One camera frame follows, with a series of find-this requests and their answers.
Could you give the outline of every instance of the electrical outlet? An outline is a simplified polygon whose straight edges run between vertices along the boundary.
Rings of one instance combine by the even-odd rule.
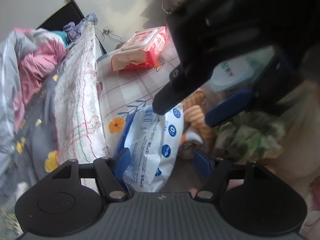
[[[103,28],[103,31],[106,33],[106,34],[109,34],[109,32],[113,32],[113,29],[110,25],[108,25],[107,27],[104,27]]]

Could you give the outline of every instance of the pink blanket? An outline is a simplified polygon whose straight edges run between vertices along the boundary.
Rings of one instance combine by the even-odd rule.
[[[45,29],[15,28],[15,30],[25,34],[38,46],[38,50],[27,54],[18,62],[22,95],[17,95],[14,99],[15,130],[17,131],[24,116],[24,106],[40,90],[44,78],[65,57],[66,49],[59,35]]]

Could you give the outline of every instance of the wall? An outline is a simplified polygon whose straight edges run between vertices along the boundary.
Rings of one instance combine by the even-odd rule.
[[[75,0],[84,15],[94,12],[100,31],[107,25],[125,41],[142,28],[164,24],[162,0]],[[0,0],[0,40],[14,27],[35,28],[67,3],[67,0]],[[107,51],[112,51],[120,39],[96,34]]]

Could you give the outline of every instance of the black headboard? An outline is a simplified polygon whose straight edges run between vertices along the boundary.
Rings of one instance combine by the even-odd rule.
[[[42,23],[39,28],[44,28],[49,31],[62,31],[64,25],[68,24],[69,22],[74,22],[77,25],[83,18],[84,15],[78,7],[76,1],[70,0],[70,2],[50,16],[44,23]],[[103,54],[106,54],[106,50],[100,41],[99,43]]]

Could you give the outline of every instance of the blue icon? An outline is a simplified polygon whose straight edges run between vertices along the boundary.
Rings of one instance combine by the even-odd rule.
[[[162,149],[161,149],[161,153],[165,158],[168,158],[170,156],[170,153],[171,153],[170,146],[167,145],[167,144],[163,145]]]
[[[160,176],[162,173],[162,171],[158,168],[157,171],[156,171],[156,175],[155,176]]]
[[[169,134],[170,134],[172,137],[176,136],[176,134],[177,134],[177,130],[176,130],[176,128],[174,127],[173,124],[170,124],[170,125],[169,125],[168,131],[169,131]]]
[[[173,114],[176,118],[180,118],[181,114],[180,114],[180,111],[178,109],[173,109]]]

